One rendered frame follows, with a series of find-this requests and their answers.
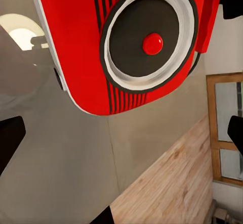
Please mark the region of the radio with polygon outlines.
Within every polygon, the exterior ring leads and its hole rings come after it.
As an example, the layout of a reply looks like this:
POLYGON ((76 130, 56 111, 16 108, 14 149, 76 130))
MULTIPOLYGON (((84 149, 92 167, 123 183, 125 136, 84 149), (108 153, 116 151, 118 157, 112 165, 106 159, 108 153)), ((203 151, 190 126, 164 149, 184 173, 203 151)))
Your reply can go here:
POLYGON ((108 116, 183 83, 208 50, 220 0, 34 3, 61 89, 80 110, 108 116))

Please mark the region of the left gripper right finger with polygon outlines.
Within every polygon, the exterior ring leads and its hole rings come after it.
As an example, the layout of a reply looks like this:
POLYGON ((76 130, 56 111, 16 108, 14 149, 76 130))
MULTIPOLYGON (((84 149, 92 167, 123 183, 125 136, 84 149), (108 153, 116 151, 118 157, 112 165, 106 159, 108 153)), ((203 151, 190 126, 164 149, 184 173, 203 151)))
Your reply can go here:
POLYGON ((243 155, 243 117, 233 115, 227 133, 243 155))

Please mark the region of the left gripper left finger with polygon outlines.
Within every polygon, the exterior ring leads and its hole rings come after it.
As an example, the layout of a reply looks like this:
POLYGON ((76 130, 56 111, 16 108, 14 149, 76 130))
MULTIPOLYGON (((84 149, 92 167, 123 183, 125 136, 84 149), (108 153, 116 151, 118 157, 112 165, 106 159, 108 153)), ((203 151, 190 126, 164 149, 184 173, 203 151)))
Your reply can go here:
POLYGON ((0 121, 0 175, 25 135, 25 125, 21 116, 0 121))

